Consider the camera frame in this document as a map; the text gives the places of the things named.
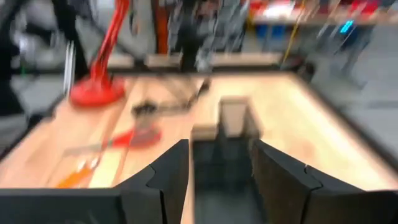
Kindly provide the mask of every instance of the white object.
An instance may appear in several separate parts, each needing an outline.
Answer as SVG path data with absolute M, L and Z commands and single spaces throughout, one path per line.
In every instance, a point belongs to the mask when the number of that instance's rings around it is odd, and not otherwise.
M 75 80 L 75 46 L 73 42 L 67 44 L 67 52 L 65 59 L 65 70 L 63 74 L 63 92 L 69 97 L 70 90 L 72 89 Z
M 262 15 L 271 19 L 278 19 L 280 17 L 288 17 L 294 9 L 294 2 L 288 4 L 271 4 Z

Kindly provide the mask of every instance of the black mount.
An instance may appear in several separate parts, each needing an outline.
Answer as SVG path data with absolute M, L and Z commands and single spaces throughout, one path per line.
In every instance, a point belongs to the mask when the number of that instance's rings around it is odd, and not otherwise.
M 199 90 L 195 90 L 195 93 L 188 100 L 181 100 L 177 103 L 164 103 L 157 104 L 151 100 L 145 100 L 137 106 L 133 106 L 131 113 L 135 117 L 142 117 L 146 114 L 159 114 L 159 115 L 173 115 L 176 113 L 184 113 L 189 111 L 193 104 L 198 101 L 202 94 L 206 93 L 210 89 L 210 79 L 203 81 Z

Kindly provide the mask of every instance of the orange object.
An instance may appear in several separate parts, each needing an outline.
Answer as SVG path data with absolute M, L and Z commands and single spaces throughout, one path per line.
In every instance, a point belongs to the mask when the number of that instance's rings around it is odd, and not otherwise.
M 124 82 L 110 79 L 108 60 L 118 39 L 123 19 L 129 10 L 129 0 L 115 0 L 116 10 L 98 54 L 92 64 L 90 77 L 77 83 L 70 92 L 70 101 L 83 107 L 98 107 L 113 103 L 124 97 Z
M 155 19 L 156 19 L 156 36 L 157 36 L 157 53 L 167 54 L 168 45 L 167 39 L 169 38 L 169 31 L 167 27 L 169 14 L 166 7 L 161 7 L 159 0 L 155 1 Z
M 63 179 L 56 188 L 58 189 L 69 189 L 74 186 L 77 186 L 81 183 L 85 178 L 88 178 L 91 174 L 93 174 L 95 168 L 100 163 L 100 159 L 93 159 L 90 163 L 85 161 L 82 163 L 79 168 L 71 173 L 67 178 Z

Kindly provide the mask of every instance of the red robot arm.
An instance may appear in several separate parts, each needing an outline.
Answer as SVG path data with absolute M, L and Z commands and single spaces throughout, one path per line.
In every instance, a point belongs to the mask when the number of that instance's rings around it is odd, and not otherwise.
M 111 79 L 107 72 L 108 60 L 117 42 L 123 20 L 129 10 L 129 0 L 115 0 L 115 12 L 99 50 L 90 68 L 90 76 L 77 83 L 70 92 L 70 101 L 81 107 L 108 105 L 124 97 L 122 79 Z

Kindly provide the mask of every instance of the gray floor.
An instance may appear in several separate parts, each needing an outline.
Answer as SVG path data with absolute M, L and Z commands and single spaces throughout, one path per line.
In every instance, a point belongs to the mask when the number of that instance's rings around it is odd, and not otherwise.
M 87 56 L 90 57 L 93 55 L 92 49 L 101 39 L 95 31 L 89 29 L 82 29 L 81 34 L 83 42 L 89 46 Z M 367 83 L 362 90 L 343 82 L 339 74 L 331 70 L 331 64 L 342 58 L 320 57 L 320 68 L 313 85 L 326 94 L 334 104 L 341 106 L 346 114 L 361 124 L 367 132 L 391 148 L 398 157 L 398 119 L 395 118 L 398 113 L 398 45 L 395 44 L 397 36 L 398 27 L 375 29 L 370 45 L 358 59 L 353 71 L 355 77 Z M 258 51 L 259 46 L 261 41 L 248 34 L 244 51 Z M 149 49 L 149 44 L 145 44 L 145 48 Z M 45 108 L 56 99 L 61 93 L 62 79 L 60 75 L 55 75 L 31 82 L 29 77 L 18 77 L 13 81 L 13 85 L 19 92 L 26 110 L 31 112 Z

